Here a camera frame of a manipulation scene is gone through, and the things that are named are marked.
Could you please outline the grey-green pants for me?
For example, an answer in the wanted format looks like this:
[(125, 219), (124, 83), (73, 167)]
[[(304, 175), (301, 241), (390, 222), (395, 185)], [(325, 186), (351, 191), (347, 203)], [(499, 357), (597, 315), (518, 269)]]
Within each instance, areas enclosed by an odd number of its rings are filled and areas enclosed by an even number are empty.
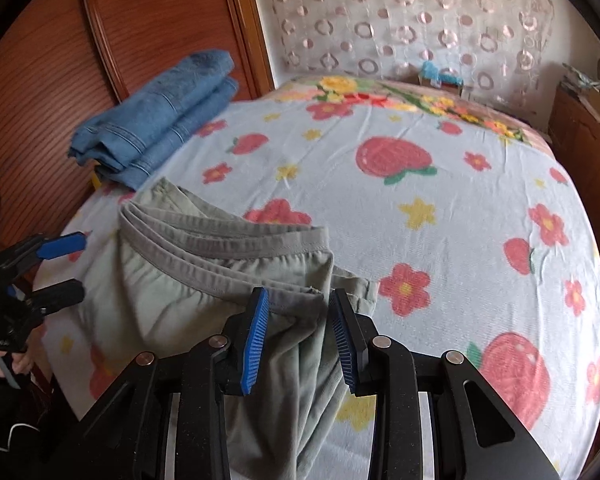
[(168, 180), (123, 204), (85, 275), (88, 339), (116, 365), (144, 350), (185, 352), (270, 297), (253, 392), (225, 403), (230, 468), (241, 479), (303, 479), (346, 394), (328, 297), (371, 314), (378, 285), (340, 269), (318, 226), (252, 223)]

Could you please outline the yellow cloth item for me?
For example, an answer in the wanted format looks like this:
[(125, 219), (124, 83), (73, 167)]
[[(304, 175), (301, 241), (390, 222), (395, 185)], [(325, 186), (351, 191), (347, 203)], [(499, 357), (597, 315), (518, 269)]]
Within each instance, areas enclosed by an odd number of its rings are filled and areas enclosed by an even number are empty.
[(98, 190), (99, 188), (102, 187), (102, 181), (99, 179), (99, 177), (95, 171), (93, 171), (91, 173), (91, 181), (92, 181), (92, 185), (94, 186), (95, 190)]

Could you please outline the folded blue jeans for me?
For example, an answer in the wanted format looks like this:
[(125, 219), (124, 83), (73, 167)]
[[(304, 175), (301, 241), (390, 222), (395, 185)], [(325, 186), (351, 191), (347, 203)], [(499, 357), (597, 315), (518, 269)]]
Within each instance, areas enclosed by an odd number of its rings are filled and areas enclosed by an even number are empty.
[(119, 105), (87, 119), (68, 155), (99, 177), (138, 190), (200, 128), (227, 108), (238, 90), (224, 50), (195, 52)]

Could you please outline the floral fruit print bed sheet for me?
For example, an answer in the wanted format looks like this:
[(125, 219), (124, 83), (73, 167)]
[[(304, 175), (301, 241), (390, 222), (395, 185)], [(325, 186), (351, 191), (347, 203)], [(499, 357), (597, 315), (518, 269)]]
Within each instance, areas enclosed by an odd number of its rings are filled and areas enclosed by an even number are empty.
[[(580, 196), (552, 156), (419, 110), (235, 103), (140, 191), (97, 191), (70, 222), (86, 248), (46, 263), (38, 284), (84, 284), (119, 208), (163, 179), (252, 223), (326, 229), (336, 265), (377, 283), (368, 315), (379, 333), (430, 356), (464, 353), (550, 470), (579, 477), (600, 421), (600, 256)], [(134, 356), (107, 360), (79, 308), (52, 316), (43, 344), (83, 415)], [(374, 406), (346, 386), (303, 479), (366, 474)]]

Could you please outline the red-brown wooden wardrobe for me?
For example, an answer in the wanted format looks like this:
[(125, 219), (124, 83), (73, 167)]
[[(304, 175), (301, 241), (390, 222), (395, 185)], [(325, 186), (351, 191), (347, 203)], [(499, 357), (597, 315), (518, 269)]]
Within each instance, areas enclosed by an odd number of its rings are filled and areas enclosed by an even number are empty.
[(90, 195), (77, 125), (211, 48), (239, 99), (273, 89), (256, 0), (32, 0), (0, 41), (0, 245), (58, 233)]

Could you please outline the blue item on box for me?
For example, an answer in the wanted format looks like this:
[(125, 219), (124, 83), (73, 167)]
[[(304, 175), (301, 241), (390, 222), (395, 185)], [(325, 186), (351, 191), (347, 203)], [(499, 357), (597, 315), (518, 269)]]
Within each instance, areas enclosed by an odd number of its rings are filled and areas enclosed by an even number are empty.
[(425, 61), (418, 73), (418, 81), (424, 86), (438, 89), (453, 89), (460, 91), (464, 87), (464, 80), (460, 76), (440, 70), (431, 61)]

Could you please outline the wooden sideboard cabinet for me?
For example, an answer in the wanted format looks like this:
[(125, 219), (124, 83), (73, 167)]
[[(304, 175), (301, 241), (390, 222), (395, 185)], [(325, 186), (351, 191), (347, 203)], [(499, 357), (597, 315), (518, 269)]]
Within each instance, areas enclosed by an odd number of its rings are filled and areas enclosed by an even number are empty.
[(573, 92), (558, 84), (547, 131), (554, 154), (573, 180), (600, 244), (600, 122)]

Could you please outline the circle pattern sheer curtain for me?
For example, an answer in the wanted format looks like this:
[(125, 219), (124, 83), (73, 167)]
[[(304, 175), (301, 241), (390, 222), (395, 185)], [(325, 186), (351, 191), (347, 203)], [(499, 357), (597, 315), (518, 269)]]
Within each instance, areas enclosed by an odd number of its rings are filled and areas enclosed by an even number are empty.
[(301, 74), (414, 80), (429, 64), (527, 122), (542, 96), (552, 0), (257, 0), (275, 84)]

